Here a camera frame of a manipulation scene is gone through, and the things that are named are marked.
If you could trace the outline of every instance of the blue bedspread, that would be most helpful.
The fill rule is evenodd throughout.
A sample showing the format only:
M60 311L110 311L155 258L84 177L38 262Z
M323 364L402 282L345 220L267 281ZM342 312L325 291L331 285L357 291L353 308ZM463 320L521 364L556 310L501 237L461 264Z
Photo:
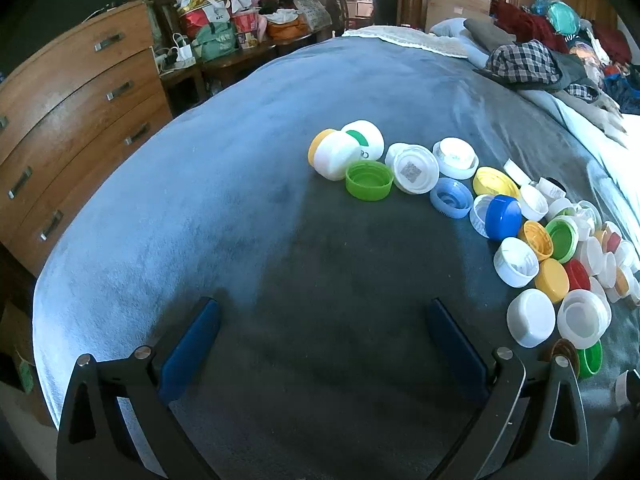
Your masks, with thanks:
M222 329L172 407L222 478L425 478L472 413L428 336L428 301L461 310L525 362L541 348L518 348L508 333L520 290L496 275L496 244L427 196L394 187L381 202L354 199L308 166L315 134L366 119L387 146L457 136L482 166L512 158L606 219L629 210L577 139L471 69L338 38L270 62L152 137L82 209L38 279L34 350L54 420L80 354L128 356L212 296ZM640 364L638 311L612 309L604 366L580 382L592 476L630 440L610 384Z

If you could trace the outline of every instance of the metal handle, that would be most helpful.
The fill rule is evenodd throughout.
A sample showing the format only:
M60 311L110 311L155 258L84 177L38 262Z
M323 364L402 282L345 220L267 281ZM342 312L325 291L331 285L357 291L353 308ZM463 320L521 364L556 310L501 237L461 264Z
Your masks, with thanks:
M114 34L113 36L109 36L108 38L105 38L100 43L96 43L94 45L94 50L96 52L100 52L102 49L107 48L109 45L117 43L118 41L120 41L123 38L124 38L124 33L118 32L117 34Z
M51 222L49 222L49 225L46 226L40 233L40 239L43 242L46 242L47 238L49 238L49 235L53 232L53 230L60 225L60 221L62 220L63 216L64 215L62 214L62 211L60 211L60 209L58 209L55 213L53 213L53 218L51 218Z
M129 88L132 88L132 87L133 87L133 81L130 79L126 83L118 86L116 89L111 90L111 92L108 92L107 101L113 101L116 97L123 94L124 92L129 90Z
M7 195L9 195L9 198L11 200L15 198L18 191L20 191L20 188L24 186L24 184L27 182L27 180L32 174L33 174L33 170L29 166L27 166L25 170L22 172L20 178L18 179L18 182L16 182L14 186L7 192Z
M148 131L149 131L149 123L145 123L140 127L140 129L135 134L133 134L132 136L127 137L126 139L124 139L124 143L127 146L129 146L129 145L133 144L134 142L136 142L140 137L142 137Z

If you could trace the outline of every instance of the qr code on white cap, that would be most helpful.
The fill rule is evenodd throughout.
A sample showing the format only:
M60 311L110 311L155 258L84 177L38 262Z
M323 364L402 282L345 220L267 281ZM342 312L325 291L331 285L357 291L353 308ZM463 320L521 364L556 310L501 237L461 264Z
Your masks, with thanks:
M409 162L404 168L402 168L402 171L400 171L400 173L413 184L422 173L422 170L418 168L418 166L416 166L414 163Z

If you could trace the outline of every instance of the teal plastic bag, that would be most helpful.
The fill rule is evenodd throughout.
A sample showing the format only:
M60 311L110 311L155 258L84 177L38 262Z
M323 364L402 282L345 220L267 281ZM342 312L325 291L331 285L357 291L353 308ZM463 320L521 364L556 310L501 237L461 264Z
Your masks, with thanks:
M226 56L236 50L236 27L231 22L209 23L198 31L191 46L202 62Z
M580 16L561 0L535 0L531 12L546 16L556 32L563 36L580 31Z

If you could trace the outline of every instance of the wooden dresser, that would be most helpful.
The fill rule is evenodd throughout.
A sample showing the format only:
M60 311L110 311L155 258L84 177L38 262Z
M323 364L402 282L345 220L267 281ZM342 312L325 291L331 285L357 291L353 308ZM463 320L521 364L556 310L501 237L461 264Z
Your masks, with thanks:
M171 119L145 4L78 25L0 84L0 242L38 276L92 194Z

